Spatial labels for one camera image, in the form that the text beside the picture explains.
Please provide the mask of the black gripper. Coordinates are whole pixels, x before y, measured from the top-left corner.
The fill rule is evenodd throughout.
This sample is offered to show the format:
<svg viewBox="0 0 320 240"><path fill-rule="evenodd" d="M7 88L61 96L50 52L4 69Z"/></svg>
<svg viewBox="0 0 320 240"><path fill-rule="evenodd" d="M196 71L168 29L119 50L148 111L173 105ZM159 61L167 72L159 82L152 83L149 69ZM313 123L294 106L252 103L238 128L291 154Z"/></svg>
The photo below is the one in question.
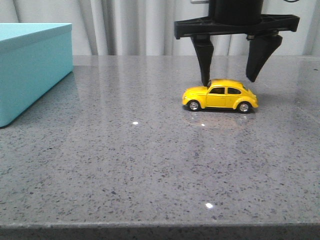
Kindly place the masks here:
<svg viewBox="0 0 320 240"><path fill-rule="evenodd" d="M296 32L300 18L292 14L262 14L262 0L210 0L208 16L174 23L174 36L191 37L201 82L207 86L214 46L210 36L246 34L250 41L246 76L255 82L262 67L282 44L281 31Z"/></svg>

